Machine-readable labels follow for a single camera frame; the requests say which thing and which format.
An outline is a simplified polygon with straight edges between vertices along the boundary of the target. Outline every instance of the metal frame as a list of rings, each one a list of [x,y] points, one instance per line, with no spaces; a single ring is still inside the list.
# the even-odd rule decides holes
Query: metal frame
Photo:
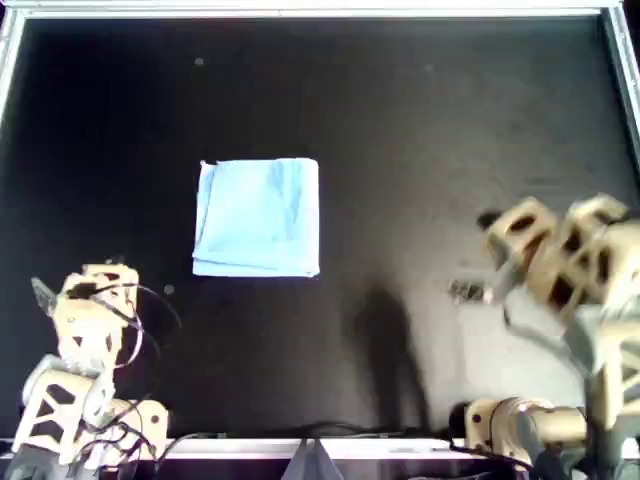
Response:
[[[5,0],[0,31],[0,122],[27,20],[83,18],[303,18],[303,17],[542,17],[602,15],[627,118],[640,159],[640,74],[624,11],[617,0]],[[288,459],[299,439],[192,439],[179,443],[175,459]],[[434,439],[322,439],[335,459],[472,459]],[[635,441],[623,456],[639,458]]]

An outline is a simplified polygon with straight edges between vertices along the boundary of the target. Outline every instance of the cable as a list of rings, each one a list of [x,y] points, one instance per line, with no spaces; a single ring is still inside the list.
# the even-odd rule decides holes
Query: cable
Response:
[[[222,438],[222,437],[224,438],[231,438],[231,437],[260,438],[260,437],[273,437],[273,436],[282,436],[282,435],[287,437],[305,438],[305,439],[319,438],[319,435],[314,435],[314,433],[317,433],[319,429],[323,429],[323,428],[336,428],[336,429],[342,429],[342,430],[347,430],[349,432],[352,432],[352,434],[348,434],[348,435],[339,435],[339,436],[336,435],[336,437],[339,437],[339,438],[403,437],[407,435],[407,432],[414,433],[413,430],[407,430],[404,432],[403,431],[384,432],[380,430],[366,428],[360,425],[355,425],[353,423],[331,422],[331,421],[317,422],[317,423],[301,425],[299,427],[293,427],[293,428],[281,429],[281,430],[263,430],[261,432],[253,432],[250,435],[238,435],[233,433],[215,433],[215,432],[189,433],[174,439],[167,446],[164,452],[162,452],[162,455],[158,457],[158,460],[154,466],[154,473],[151,478],[153,479],[158,475],[158,472],[162,467],[162,465],[164,464],[164,462],[167,460],[168,455],[180,442],[184,440],[198,439],[198,438]]]
[[[169,455],[169,453],[171,453],[171,450],[173,450],[180,442],[184,441],[184,440],[189,440],[192,438],[211,438],[212,435],[211,433],[206,433],[206,432],[197,432],[197,433],[189,433],[187,435],[183,435],[182,437],[178,437],[176,439],[174,439],[168,446],[167,448],[164,450],[164,452],[162,452],[162,455],[160,455],[158,457],[158,460],[156,460],[156,463],[153,467],[153,475],[151,478],[155,478],[158,475],[158,472],[160,471],[160,468],[162,467],[162,465],[164,464],[164,462],[167,460],[167,456]]]
[[[138,419],[140,420],[140,425],[141,427],[144,425],[144,421],[142,418],[142,414],[140,413],[140,409],[138,409],[137,405],[135,405],[133,402],[131,401],[127,401],[127,403],[129,404],[130,408],[134,409],[136,411],[136,413],[138,414]],[[131,446],[131,448],[129,450],[127,450],[126,454],[123,455],[122,460],[120,460],[120,462],[118,463],[118,465],[116,465],[116,468],[118,470],[118,473],[116,475],[117,479],[120,479],[120,474],[122,472],[122,467],[129,462],[129,460],[131,459],[131,456],[136,452],[136,450],[138,451],[138,459],[135,462],[135,466],[133,469],[133,473],[131,474],[131,479],[133,480],[136,476],[136,472],[138,471],[138,465],[140,464],[140,457],[142,456],[142,446],[143,444],[146,443],[146,445],[151,445],[151,442],[149,442],[149,439],[142,433],[142,430],[137,431],[133,428],[129,428],[129,425],[127,425],[124,422],[120,422],[119,425],[127,432],[127,434],[132,433],[134,435],[138,436],[138,439],[135,441],[135,443]],[[149,448],[149,453],[151,454],[151,456],[153,457],[154,461],[155,461],[155,447],[151,446]]]
[[[133,428],[130,425],[127,425],[126,423],[122,423],[121,424],[121,428],[123,430],[125,430],[127,433],[132,433],[135,436],[138,437],[138,439],[142,442],[143,445],[145,445],[148,449],[149,449],[149,453],[151,454],[151,456],[153,457],[154,461],[157,461],[157,457],[156,457],[156,447],[155,445],[153,445],[149,439],[140,431],[137,430],[135,428]]]
[[[500,455],[498,453],[493,453],[493,452],[483,452],[480,450],[474,450],[473,448],[458,447],[454,445],[453,441],[450,441],[449,449],[454,452],[468,453],[469,455],[483,457],[483,458],[486,458],[487,460],[499,460],[501,462],[509,463],[511,466],[522,467],[527,472],[529,472],[529,475],[532,475],[533,473],[533,467],[531,465],[529,465],[526,462],[523,462],[522,460],[518,460],[517,458],[511,458],[511,457],[507,457],[506,455]]]
[[[158,292],[156,292],[152,288],[146,287],[140,283],[113,283],[111,285],[107,285],[106,287],[102,287],[102,288],[98,288],[97,290],[94,290],[92,292],[92,295],[98,295],[100,293],[107,292],[115,288],[133,288],[133,287],[139,288],[140,290],[147,292],[151,296],[155,297],[160,303],[162,303],[162,305],[169,311],[169,313],[171,313],[171,315],[173,316],[173,319],[176,322],[176,326],[178,328],[182,328],[182,319],[180,318],[180,315],[178,314],[176,309],[173,308],[171,303],[169,303],[169,301],[166,298],[164,298],[162,295],[160,295]]]
[[[554,343],[550,338],[542,333],[536,331],[533,328],[522,327],[519,325],[515,325],[511,321],[511,315],[509,314],[509,309],[505,305],[502,308],[502,319],[504,320],[505,328],[509,333],[515,335],[516,337],[520,337],[523,340],[527,340],[539,347],[550,352],[554,357],[560,360],[565,365],[573,367],[580,374],[581,377],[584,377],[584,373],[580,366],[574,361],[571,352],[568,347],[564,347],[563,345]]]
[[[115,366],[116,369],[119,368],[124,368],[124,367],[128,367],[129,365],[131,365],[135,359],[138,357],[138,354],[140,353],[140,350],[142,349],[142,338],[144,337],[142,331],[144,330],[144,327],[142,325],[142,320],[140,320],[140,315],[138,315],[138,311],[136,310],[135,306],[133,305],[133,303],[131,301],[127,301],[127,304],[131,307],[131,309],[133,310],[133,314],[136,317],[136,324],[138,325],[138,333],[136,335],[136,344],[133,348],[133,352],[131,352],[131,355],[129,356],[129,360],[127,360],[125,363],[120,363],[118,365]]]
[[[511,398],[505,398],[503,400],[500,400],[500,402],[498,402],[498,405],[496,405],[495,408],[493,410],[491,410],[491,415],[489,415],[489,445],[488,445],[488,447],[491,449],[491,453],[495,453],[495,450],[493,449],[493,417],[495,416],[495,414],[498,411],[498,409],[502,405],[504,405],[506,402],[508,402],[509,400],[511,400]]]
[[[138,325],[137,322],[134,322],[131,318],[129,318],[123,312],[118,310],[116,307],[110,305],[109,303],[105,302],[101,298],[98,298],[98,297],[96,297],[94,295],[92,295],[89,298],[87,298],[87,300],[92,301],[92,302],[94,302],[94,303],[106,308],[111,313],[116,314],[119,318],[121,318],[124,322],[126,322],[127,325],[129,325],[130,327],[135,328],[136,330],[138,330],[143,336],[146,336],[147,340],[149,340],[151,342],[151,345],[153,346],[153,349],[154,349],[158,359],[162,358],[162,352],[160,351],[160,345],[158,344],[157,340],[153,337],[153,335],[151,335],[144,328],[142,328],[142,326],[141,326],[142,322],[140,322],[140,325]],[[135,315],[136,316],[134,318],[137,318],[139,320],[137,312],[135,312]]]
[[[156,379],[156,382],[155,382],[154,386],[151,388],[151,390],[149,392],[145,393],[142,396],[142,398],[140,398],[138,400],[133,400],[132,402],[129,402],[129,408],[127,408],[126,410],[120,412],[118,415],[113,417],[111,420],[109,420],[102,427],[96,427],[95,425],[87,425],[87,426],[90,427],[92,433],[104,433],[104,432],[106,432],[111,427],[113,427],[114,425],[119,423],[124,417],[126,417],[133,410],[136,410],[138,408],[138,405],[140,405],[145,400],[149,399],[149,397],[151,397],[155,393],[155,390],[158,387],[158,383],[159,382]]]
[[[80,462],[80,459],[86,455],[87,453],[89,453],[87,450],[89,447],[94,447],[96,445],[111,445],[114,448],[117,448],[120,451],[123,451],[123,449],[119,448],[117,445],[124,440],[124,438],[127,436],[127,432],[124,432],[122,434],[122,436],[116,440],[113,439],[106,439],[106,438],[98,438],[96,440],[92,440],[89,443],[85,444],[82,446],[82,448],[78,451],[78,453],[76,453],[76,455],[73,457],[73,460],[70,463],[70,468],[75,468],[75,466],[78,464],[78,462]]]

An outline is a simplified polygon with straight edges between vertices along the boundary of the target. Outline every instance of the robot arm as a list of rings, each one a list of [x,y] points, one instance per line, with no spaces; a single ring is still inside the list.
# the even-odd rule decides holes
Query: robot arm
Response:
[[[605,195],[574,204],[562,221],[533,198],[483,218],[497,274],[475,296],[501,303],[524,285],[545,305],[584,372],[587,408],[519,398],[473,402],[465,413],[467,446],[529,464],[549,446],[577,446],[587,449],[594,476],[617,476],[622,441],[640,435],[640,222]]]
[[[25,383],[7,479],[35,472],[92,478],[101,468],[129,458],[153,460],[164,450],[167,410],[156,401],[113,398],[123,330],[137,316],[137,284],[137,272],[124,265],[86,265],[57,295],[34,279],[38,303],[58,335],[59,357],[46,355]]]

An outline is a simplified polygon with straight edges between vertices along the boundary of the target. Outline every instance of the folded cloth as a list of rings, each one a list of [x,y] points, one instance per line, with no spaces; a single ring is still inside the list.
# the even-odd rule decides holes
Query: folded cloth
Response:
[[[314,160],[202,162],[193,273],[317,275],[318,203],[318,164]]]

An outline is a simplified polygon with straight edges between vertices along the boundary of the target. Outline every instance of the black mat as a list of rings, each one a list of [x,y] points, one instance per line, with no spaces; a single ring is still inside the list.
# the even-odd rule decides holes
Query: black mat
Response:
[[[436,428],[482,395],[579,402],[562,362],[445,292],[490,269],[486,207],[638,205],[596,19],[30,21],[0,148],[7,436],[55,349],[29,278],[59,288],[113,254],[175,287],[180,335],[151,301],[141,314],[180,431]],[[320,164],[320,276],[193,278],[200,160],[284,156]],[[118,373],[121,394],[151,368]]]

